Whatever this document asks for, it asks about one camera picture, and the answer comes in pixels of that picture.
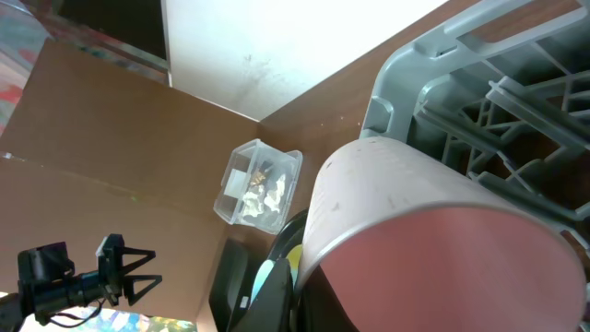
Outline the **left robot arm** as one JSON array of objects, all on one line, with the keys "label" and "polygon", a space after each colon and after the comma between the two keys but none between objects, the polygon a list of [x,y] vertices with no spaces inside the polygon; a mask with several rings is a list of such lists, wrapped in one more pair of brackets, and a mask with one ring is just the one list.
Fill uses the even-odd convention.
[{"label": "left robot arm", "polygon": [[97,268],[76,273],[66,243],[51,243],[18,254],[18,290],[1,298],[1,329],[19,331],[29,316],[42,326],[61,328],[66,317],[76,328],[97,317],[105,303],[117,306],[122,298],[135,305],[162,282],[161,275],[132,272],[153,260],[152,250],[125,245],[121,234],[103,238],[97,251]]}]

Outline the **light blue cup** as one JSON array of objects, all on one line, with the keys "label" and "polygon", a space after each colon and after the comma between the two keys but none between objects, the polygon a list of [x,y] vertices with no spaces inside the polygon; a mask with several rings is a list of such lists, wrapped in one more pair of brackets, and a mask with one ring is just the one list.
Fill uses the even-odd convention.
[{"label": "light blue cup", "polygon": [[263,288],[266,279],[274,268],[275,262],[273,260],[265,260],[258,268],[254,277],[254,283],[252,287],[250,304],[254,303],[259,291]]}]

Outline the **yellow bowl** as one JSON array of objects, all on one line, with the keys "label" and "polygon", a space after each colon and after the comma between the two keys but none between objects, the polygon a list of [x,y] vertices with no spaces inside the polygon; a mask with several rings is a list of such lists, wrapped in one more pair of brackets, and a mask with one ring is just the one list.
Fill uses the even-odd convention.
[{"label": "yellow bowl", "polygon": [[289,261],[290,274],[294,281],[297,280],[299,273],[299,263],[301,261],[302,245],[295,245],[287,254],[287,260]]}]

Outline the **gold snack wrapper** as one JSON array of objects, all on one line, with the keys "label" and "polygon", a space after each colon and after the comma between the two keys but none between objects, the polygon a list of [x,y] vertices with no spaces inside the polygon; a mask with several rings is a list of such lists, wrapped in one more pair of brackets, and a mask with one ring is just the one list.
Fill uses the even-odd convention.
[{"label": "gold snack wrapper", "polygon": [[262,172],[262,171],[255,171],[250,178],[249,185],[250,186],[257,186],[257,185],[263,184],[265,181],[266,181],[266,173]]}]

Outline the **pink cup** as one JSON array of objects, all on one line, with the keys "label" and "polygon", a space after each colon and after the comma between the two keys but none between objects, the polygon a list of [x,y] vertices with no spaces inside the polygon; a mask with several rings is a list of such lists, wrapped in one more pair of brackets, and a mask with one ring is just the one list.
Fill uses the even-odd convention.
[{"label": "pink cup", "polygon": [[582,264],[546,223],[400,141],[317,173],[297,284],[321,270],[360,331],[573,331]]}]

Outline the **large white tissue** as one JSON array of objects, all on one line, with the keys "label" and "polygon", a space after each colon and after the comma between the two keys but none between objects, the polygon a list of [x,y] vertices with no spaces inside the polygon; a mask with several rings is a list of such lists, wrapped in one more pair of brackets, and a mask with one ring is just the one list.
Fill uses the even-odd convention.
[{"label": "large white tissue", "polygon": [[256,218],[263,214],[265,187],[262,184],[251,186],[243,195],[243,216]]}]

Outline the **small white tissue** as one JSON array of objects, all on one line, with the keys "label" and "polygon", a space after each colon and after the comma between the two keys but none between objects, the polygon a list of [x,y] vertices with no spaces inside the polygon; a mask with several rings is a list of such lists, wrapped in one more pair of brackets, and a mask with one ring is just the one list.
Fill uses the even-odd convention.
[{"label": "small white tissue", "polygon": [[274,182],[271,183],[269,190],[266,192],[264,204],[273,212],[280,211],[280,202],[285,194],[286,175],[281,174]]}]

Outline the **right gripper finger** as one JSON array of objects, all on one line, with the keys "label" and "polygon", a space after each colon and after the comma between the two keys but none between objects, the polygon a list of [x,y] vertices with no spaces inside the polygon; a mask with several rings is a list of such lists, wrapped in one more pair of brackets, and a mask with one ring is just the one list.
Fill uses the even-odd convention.
[{"label": "right gripper finger", "polygon": [[257,269],[246,268],[228,322],[230,332],[289,332],[293,280],[289,260],[279,258],[255,296]]}]

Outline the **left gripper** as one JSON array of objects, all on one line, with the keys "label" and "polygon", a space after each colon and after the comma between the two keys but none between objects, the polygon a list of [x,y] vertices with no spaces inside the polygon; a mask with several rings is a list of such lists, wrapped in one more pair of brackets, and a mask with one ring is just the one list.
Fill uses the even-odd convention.
[{"label": "left gripper", "polygon": [[[123,255],[137,255],[140,259],[123,266]],[[104,299],[115,307],[123,295],[129,306],[134,306],[148,292],[162,282],[161,275],[125,276],[122,286],[122,273],[130,273],[156,257],[152,250],[124,247],[121,234],[105,236],[97,251],[97,267],[100,277],[100,288]]]}]

